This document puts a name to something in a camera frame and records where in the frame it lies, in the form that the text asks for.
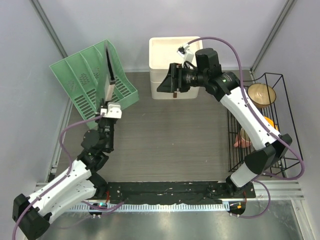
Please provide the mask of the black notebook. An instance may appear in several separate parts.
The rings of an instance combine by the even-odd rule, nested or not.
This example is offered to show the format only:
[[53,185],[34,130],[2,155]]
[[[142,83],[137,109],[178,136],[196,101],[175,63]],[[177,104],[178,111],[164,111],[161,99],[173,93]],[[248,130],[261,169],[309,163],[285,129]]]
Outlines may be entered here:
[[106,54],[106,62],[107,62],[108,72],[109,72],[109,84],[114,85],[116,83],[116,78],[115,78],[115,74],[114,74],[114,68],[113,68],[111,54],[109,53],[109,50],[107,47],[105,48],[105,54]]

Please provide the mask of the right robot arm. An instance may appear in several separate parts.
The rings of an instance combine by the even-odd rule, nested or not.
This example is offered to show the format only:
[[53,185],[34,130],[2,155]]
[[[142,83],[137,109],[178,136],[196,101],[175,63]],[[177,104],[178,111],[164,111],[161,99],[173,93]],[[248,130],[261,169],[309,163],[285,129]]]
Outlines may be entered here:
[[281,135],[258,111],[246,92],[241,91],[240,80],[233,72],[223,72],[218,53],[203,48],[191,53],[180,47],[177,53],[183,63],[171,63],[158,92],[186,93],[191,87],[204,87],[206,92],[225,106],[249,137],[254,151],[244,158],[243,164],[226,182],[226,193],[233,198],[244,191],[244,186],[278,162],[292,143],[289,134]]

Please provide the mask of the white drawer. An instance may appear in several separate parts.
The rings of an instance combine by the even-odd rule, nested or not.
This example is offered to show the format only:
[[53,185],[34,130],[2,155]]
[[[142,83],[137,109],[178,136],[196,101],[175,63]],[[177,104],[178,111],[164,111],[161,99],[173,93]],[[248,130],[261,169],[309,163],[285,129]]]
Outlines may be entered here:
[[188,92],[175,92],[175,93],[165,93],[157,92],[157,88],[160,85],[160,82],[151,82],[151,97],[154,100],[186,100],[186,99],[195,99],[199,93],[199,87],[191,87]]

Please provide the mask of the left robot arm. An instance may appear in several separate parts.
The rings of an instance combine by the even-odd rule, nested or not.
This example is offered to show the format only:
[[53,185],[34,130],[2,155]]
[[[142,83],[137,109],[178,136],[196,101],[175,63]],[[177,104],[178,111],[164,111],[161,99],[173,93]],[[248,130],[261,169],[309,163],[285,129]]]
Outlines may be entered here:
[[29,240],[41,237],[50,225],[75,204],[87,199],[102,199],[107,182],[98,171],[114,150],[114,126],[117,119],[102,115],[93,118],[96,130],[88,130],[76,159],[69,160],[68,168],[44,187],[26,196],[18,195],[13,201],[12,219],[15,222],[11,238],[21,230]]

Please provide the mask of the white eraser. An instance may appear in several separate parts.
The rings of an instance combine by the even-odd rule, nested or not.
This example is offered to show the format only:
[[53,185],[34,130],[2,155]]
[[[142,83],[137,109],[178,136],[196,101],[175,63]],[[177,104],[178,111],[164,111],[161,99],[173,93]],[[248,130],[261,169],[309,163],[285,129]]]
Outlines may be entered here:
[[113,92],[116,86],[116,80],[115,79],[106,79],[105,85],[104,85],[104,101],[110,102],[113,96]]

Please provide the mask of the green file organizer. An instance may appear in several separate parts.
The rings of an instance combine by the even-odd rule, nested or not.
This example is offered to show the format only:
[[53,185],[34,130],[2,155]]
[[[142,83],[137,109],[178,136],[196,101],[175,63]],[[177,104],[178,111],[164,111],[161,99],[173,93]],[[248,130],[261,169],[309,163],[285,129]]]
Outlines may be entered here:
[[110,76],[107,57],[112,62],[115,87],[111,101],[124,110],[139,101],[138,90],[128,80],[116,48],[105,39],[50,66],[53,74],[84,120],[95,117]]

